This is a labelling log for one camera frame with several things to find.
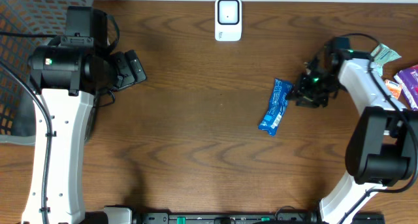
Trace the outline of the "blue oreo cookie pack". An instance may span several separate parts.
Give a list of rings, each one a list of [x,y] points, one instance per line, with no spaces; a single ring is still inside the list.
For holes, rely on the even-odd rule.
[[[287,95],[291,92],[292,88],[292,83],[288,81],[277,78],[274,80],[274,87],[268,102],[268,109],[258,126],[259,130],[266,131],[270,136],[276,135],[281,119],[287,110]]]

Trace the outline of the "green wet tissue pack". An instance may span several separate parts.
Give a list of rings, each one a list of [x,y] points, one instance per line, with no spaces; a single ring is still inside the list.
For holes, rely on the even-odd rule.
[[[388,62],[400,59],[400,56],[396,51],[392,50],[384,44],[379,44],[372,51],[371,56],[374,58],[375,70],[377,70],[380,76],[383,76],[383,66]]]

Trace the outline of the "orange tissue pack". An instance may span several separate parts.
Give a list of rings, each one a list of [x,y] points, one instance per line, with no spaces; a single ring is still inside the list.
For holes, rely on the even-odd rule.
[[[402,92],[402,85],[392,80],[388,80],[388,79],[384,80],[384,83],[387,89],[391,92],[392,96],[395,99],[399,99],[400,94]]]

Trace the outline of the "purple sanitary pad pack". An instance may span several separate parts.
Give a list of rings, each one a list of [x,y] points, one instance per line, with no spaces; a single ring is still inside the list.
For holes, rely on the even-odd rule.
[[[418,67],[414,65],[394,75],[394,79],[402,85],[403,95],[414,111],[417,111],[417,71]]]

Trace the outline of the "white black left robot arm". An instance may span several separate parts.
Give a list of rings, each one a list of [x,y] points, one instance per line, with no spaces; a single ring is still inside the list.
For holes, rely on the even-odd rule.
[[[29,58],[35,105],[35,156],[22,223],[136,223],[127,206],[87,212],[82,191],[84,146],[102,95],[139,84],[146,73],[133,50],[108,41],[111,15],[70,6],[65,33]]]

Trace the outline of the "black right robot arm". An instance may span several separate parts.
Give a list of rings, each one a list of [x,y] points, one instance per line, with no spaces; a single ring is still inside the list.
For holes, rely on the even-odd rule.
[[[327,41],[287,95],[298,106],[318,108],[344,90],[360,116],[346,148],[346,172],[308,223],[352,223],[374,195],[403,193],[417,181],[417,113],[391,95],[375,57],[352,49],[351,37]]]

